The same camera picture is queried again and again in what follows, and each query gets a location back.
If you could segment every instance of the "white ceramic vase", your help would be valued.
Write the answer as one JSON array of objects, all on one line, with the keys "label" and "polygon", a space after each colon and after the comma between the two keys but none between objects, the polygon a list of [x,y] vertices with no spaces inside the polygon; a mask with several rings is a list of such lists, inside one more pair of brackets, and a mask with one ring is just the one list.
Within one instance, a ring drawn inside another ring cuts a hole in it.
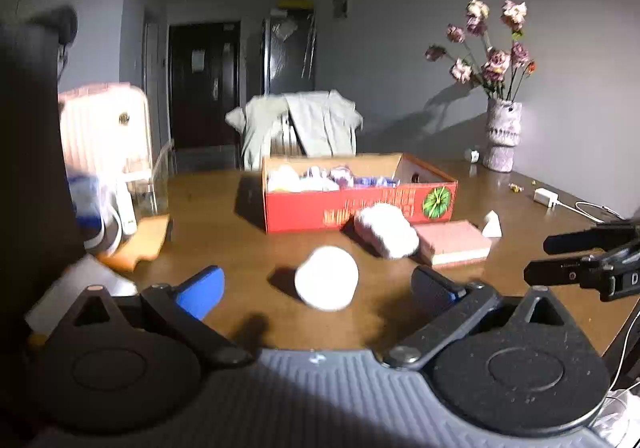
[{"label": "white ceramic vase", "polygon": [[522,103],[489,99],[486,135],[489,141],[482,164],[496,172],[513,169],[514,148],[520,144]]}]

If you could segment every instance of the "pink sponge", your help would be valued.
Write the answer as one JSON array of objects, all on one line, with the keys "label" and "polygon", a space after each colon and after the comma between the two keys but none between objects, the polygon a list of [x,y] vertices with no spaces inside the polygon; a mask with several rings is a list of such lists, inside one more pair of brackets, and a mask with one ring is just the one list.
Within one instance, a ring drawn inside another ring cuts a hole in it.
[{"label": "pink sponge", "polygon": [[379,203],[357,212],[356,233],[384,258],[402,258],[415,253],[420,241],[411,224],[395,206]]}]

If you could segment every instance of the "cardboard box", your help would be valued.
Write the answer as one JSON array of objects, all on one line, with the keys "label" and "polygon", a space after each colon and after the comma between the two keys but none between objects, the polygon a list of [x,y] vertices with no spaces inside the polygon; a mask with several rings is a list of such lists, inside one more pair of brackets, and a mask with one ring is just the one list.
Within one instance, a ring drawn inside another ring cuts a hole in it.
[{"label": "cardboard box", "polygon": [[[397,188],[359,188],[337,192],[268,193],[267,177],[283,164],[302,175],[311,166],[331,169],[347,166],[359,177],[399,179]],[[418,183],[412,183],[415,174]],[[262,162],[264,218],[268,233],[337,229],[360,208],[389,203],[402,209],[412,224],[446,222],[451,218],[458,181],[411,155],[356,155],[355,157],[269,157]]]}]

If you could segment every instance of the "white flower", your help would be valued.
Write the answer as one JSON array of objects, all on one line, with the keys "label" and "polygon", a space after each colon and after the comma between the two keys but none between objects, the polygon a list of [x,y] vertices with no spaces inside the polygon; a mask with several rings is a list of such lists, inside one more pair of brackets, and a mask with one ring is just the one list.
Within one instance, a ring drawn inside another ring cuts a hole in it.
[{"label": "white flower", "polygon": [[471,79],[471,67],[466,65],[460,58],[456,60],[456,63],[451,67],[451,76],[461,83],[466,83]]},{"label": "white flower", "polygon": [[466,14],[485,20],[489,16],[489,6],[480,0],[472,0],[466,6]]},{"label": "white flower", "polygon": [[502,14],[515,24],[523,24],[524,17],[527,15],[527,4],[524,2],[516,4],[511,0],[507,0],[502,7]]}]

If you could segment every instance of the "metal screw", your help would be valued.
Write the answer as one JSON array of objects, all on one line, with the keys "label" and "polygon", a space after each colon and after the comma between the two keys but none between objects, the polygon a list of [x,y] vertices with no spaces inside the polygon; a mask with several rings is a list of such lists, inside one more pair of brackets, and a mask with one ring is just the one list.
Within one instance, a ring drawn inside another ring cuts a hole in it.
[{"label": "metal screw", "polygon": [[420,359],[420,351],[414,347],[398,345],[389,351],[389,355],[401,363],[413,363]]}]

